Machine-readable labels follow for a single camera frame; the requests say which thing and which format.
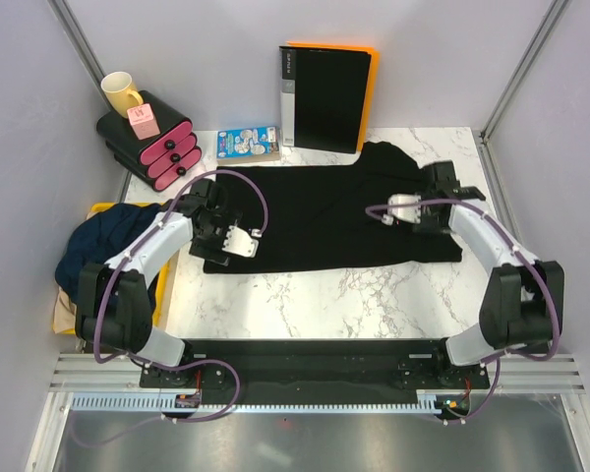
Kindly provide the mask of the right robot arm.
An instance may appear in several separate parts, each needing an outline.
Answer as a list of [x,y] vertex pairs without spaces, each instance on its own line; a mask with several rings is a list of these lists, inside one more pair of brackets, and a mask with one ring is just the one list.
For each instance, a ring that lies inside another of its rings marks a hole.
[[551,360],[562,332],[561,265],[524,249],[490,212],[483,193],[460,184],[452,162],[431,163],[421,172],[426,190],[419,194],[418,230],[459,236],[488,275],[477,323],[445,341],[445,353],[430,365],[433,380],[454,386],[467,366],[506,354]]

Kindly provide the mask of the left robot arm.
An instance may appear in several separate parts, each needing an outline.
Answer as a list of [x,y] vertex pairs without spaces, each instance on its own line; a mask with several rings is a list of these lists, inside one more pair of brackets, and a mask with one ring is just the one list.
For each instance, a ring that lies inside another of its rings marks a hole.
[[90,343],[96,363],[126,356],[175,386],[191,383],[208,361],[194,357],[190,342],[154,325],[149,288],[183,247],[218,266],[228,266],[235,256],[254,257],[258,241],[241,228],[241,220],[223,185],[195,178],[125,249],[104,263],[86,264],[79,276],[75,331]]

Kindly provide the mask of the blue paperback book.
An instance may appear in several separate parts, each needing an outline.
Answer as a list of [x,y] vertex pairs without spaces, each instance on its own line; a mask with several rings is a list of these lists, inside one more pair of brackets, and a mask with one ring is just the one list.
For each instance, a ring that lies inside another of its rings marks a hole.
[[276,126],[223,130],[217,133],[219,166],[277,161],[281,158],[280,132]]

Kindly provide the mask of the black t-shirt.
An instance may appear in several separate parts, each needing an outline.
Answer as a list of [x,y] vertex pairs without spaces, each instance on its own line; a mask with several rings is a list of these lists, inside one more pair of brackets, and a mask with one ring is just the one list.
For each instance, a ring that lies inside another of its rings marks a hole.
[[394,194],[426,188],[418,163],[390,143],[367,143],[350,165],[225,167],[216,177],[228,207],[246,229],[262,229],[256,255],[228,265],[205,263],[206,274],[263,274],[458,263],[448,235],[419,234],[407,223],[387,226],[365,213]]

